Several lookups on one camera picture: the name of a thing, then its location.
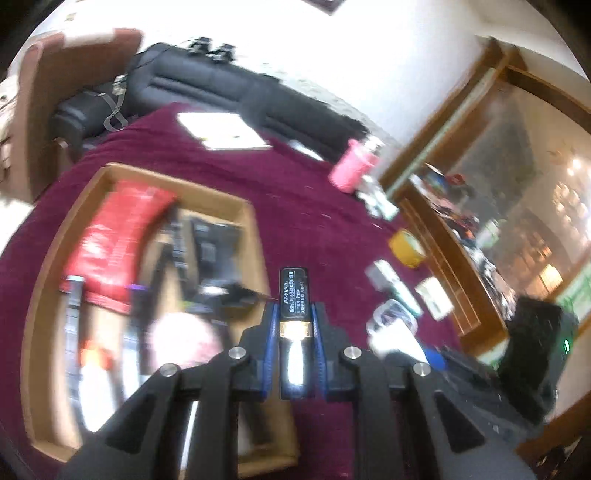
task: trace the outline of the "red bag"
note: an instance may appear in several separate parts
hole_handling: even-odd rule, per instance
[[[127,286],[137,278],[142,238],[175,199],[174,193],[150,185],[117,182],[71,254],[60,289],[69,291],[66,278],[79,275],[85,280],[86,301],[129,313]]]

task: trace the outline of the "red carpet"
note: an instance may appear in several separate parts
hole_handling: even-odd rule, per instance
[[[182,109],[170,105],[111,134],[47,190],[0,258],[0,349],[4,352],[0,423],[41,479],[53,478],[59,465],[31,448],[24,430],[20,357],[25,316],[54,235],[86,183],[106,163],[147,168],[250,200],[256,210],[272,294],[277,296],[281,267],[307,267],[311,299],[325,302],[331,322],[345,328],[359,346],[366,346],[365,323],[384,300],[370,286],[365,268],[385,258],[409,288],[429,275],[426,267],[414,271],[403,267],[389,251],[387,240],[402,227],[402,219],[391,223],[371,219],[362,203],[326,180],[331,165],[275,141],[269,151],[206,151],[176,123],[175,115]],[[435,322],[426,314],[419,325],[417,336],[423,342],[458,347],[450,321]],[[313,400],[294,403],[293,411],[300,465],[270,476],[352,478],[350,407]]]

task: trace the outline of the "open cardboard tray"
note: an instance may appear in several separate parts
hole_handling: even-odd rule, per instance
[[[135,180],[174,192],[185,215],[240,225],[241,239],[236,262],[245,287],[269,295],[269,285],[252,205],[246,200],[184,180],[140,168],[112,163],[100,169],[70,209],[54,238],[37,278],[27,313],[22,346],[21,401],[25,428],[33,446],[66,462],[81,445],[74,415],[68,401],[64,367],[64,323],[66,295],[59,291],[63,268],[84,228],[118,180]],[[154,261],[161,238],[148,235],[141,260],[140,276]],[[174,267],[166,271],[158,314],[179,310],[180,288]],[[257,325],[264,305],[232,320],[232,334],[238,340],[244,329]],[[88,306],[90,337],[110,350],[115,362],[121,353],[127,317],[98,306]],[[239,459],[241,478],[293,466],[298,459],[296,431],[288,402],[280,401],[277,382],[263,404],[273,443]]]

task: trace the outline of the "white paper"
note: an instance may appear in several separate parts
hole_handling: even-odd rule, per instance
[[[432,317],[439,321],[443,320],[453,310],[453,303],[443,290],[439,280],[429,277],[423,280],[417,288],[417,293],[423,298]]]
[[[270,146],[236,113],[182,112],[178,122],[210,150],[265,150]]]

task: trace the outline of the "pink bottle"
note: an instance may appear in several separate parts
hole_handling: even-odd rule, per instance
[[[349,148],[329,173],[329,182],[341,192],[353,193],[361,177],[378,162],[376,156],[383,143],[369,135],[363,143],[352,138]]]

